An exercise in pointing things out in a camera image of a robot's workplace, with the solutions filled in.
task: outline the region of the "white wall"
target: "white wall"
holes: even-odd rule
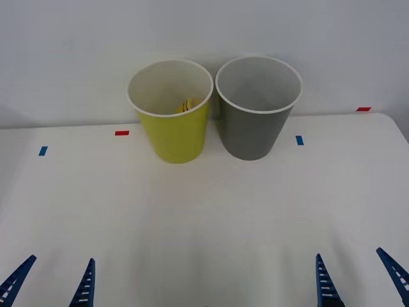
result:
[[[392,115],[409,136],[407,0],[2,0],[0,127],[127,123],[126,83],[175,56],[292,64],[293,114]]]

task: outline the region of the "red tape marker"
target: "red tape marker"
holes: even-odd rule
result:
[[[357,112],[368,112],[370,109],[371,107],[359,107]]]
[[[129,130],[115,131],[115,136],[127,136],[129,135]]]

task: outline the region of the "blue tape marker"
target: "blue tape marker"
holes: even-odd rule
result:
[[[297,139],[297,144],[298,145],[304,145],[304,141],[302,140],[302,136],[295,136],[295,138]]]
[[[38,156],[45,155],[45,152],[47,151],[47,148],[48,148],[48,146],[42,146]]]

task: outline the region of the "white cup rim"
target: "white cup rim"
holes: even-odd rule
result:
[[[150,67],[153,66],[153,65],[156,65],[156,64],[158,64],[158,63],[163,63],[163,62],[172,62],[172,61],[175,61],[175,62],[184,62],[184,63],[188,63],[188,64],[195,65],[196,67],[200,68],[202,71],[204,71],[204,72],[207,74],[207,76],[209,77],[209,80],[210,80],[210,91],[209,91],[209,94],[206,96],[206,98],[202,101],[202,103],[200,103],[199,105],[197,105],[197,106],[194,107],[193,109],[190,109],[190,110],[185,111],[185,112],[182,112],[182,113],[177,113],[177,114],[155,114],[155,113],[150,113],[150,112],[147,112],[147,111],[145,111],[145,110],[142,110],[140,107],[137,107],[137,106],[132,102],[131,98],[129,97],[129,86],[130,86],[130,83],[132,82],[132,80],[134,79],[134,77],[135,77],[137,74],[141,73],[143,70],[146,70],[146,69],[150,68]],[[136,111],[138,111],[138,112],[140,112],[140,113],[143,113],[143,114],[145,114],[145,115],[152,116],[152,117],[158,117],[158,118],[174,118],[174,117],[179,117],[179,116],[188,115],[189,113],[193,113],[194,111],[196,111],[196,110],[198,110],[199,108],[201,108],[206,102],[209,101],[209,99],[210,99],[210,97],[211,97],[211,95],[212,95],[212,93],[213,93],[213,89],[214,89],[213,77],[212,77],[212,75],[210,75],[210,73],[207,71],[207,69],[205,69],[205,67],[203,67],[202,65],[197,64],[196,62],[193,62],[193,61],[189,61],[189,60],[187,60],[187,59],[166,59],[166,60],[164,60],[164,61],[156,61],[156,62],[150,63],[150,64],[148,64],[148,65],[142,67],[140,70],[138,70],[138,72],[137,72],[136,74],[134,74],[134,75],[130,78],[129,82],[127,83],[127,101],[128,101],[128,103],[129,103]]]
[[[298,94],[297,98],[291,104],[289,104],[288,106],[285,106],[285,107],[282,107],[282,108],[276,109],[276,110],[270,110],[270,111],[256,111],[256,110],[246,109],[244,107],[240,107],[240,106],[236,105],[235,103],[233,103],[232,101],[227,99],[226,96],[223,95],[222,91],[219,88],[220,73],[232,62],[235,62],[235,61],[238,61],[238,60],[241,60],[241,59],[249,59],[249,58],[269,59],[269,60],[276,61],[276,62],[279,62],[280,64],[283,64],[283,65],[287,66],[297,76],[298,80],[300,81],[300,93]],[[283,111],[293,107],[300,100],[300,97],[301,97],[301,95],[303,93],[303,90],[304,90],[304,84],[302,82],[302,78],[301,78],[300,74],[295,70],[295,68],[293,68],[290,64],[288,64],[288,63],[286,63],[284,61],[281,61],[280,59],[273,58],[271,56],[240,56],[239,58],[234,58],[234,59],[228,61],[227,63],[225,63],[223,66],[220,67],[220,69],[219,69],[219,71],[217,72],[217,75],[216,75],[215,83],[216,83],[217,93],[219,93],[220,97],[222,97],[222,99],[224,101],[226,101],[229,105],[231,105],[232,107],[235,107],[236,109],[239,109],[241,111],[244,111],[244,112],[247,112],[247,113],[254,113],[254,114],[274,114],[274,113],[283,112]]]

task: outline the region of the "yellow paper cup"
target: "yellow paper cup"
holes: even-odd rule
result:
[[[184,59],[151,64],[129,82],[130,104],[162,160],[186,163],[201,153],[212,92],[213,79],[209,72]],[[174,114],[191,97],[203,101],[191,110]]]

